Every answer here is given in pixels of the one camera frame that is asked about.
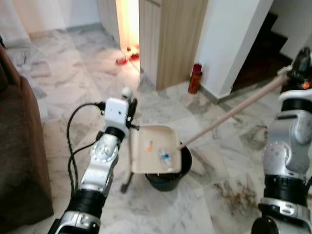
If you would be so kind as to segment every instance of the dark stairs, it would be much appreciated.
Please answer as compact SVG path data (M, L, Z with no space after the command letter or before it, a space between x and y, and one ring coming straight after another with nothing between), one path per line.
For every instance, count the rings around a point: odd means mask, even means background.
M232 92L273 79L279 69L291 64L290 58L279 53L287 38L271 32L276 19L277 15L267 14L233 84Z

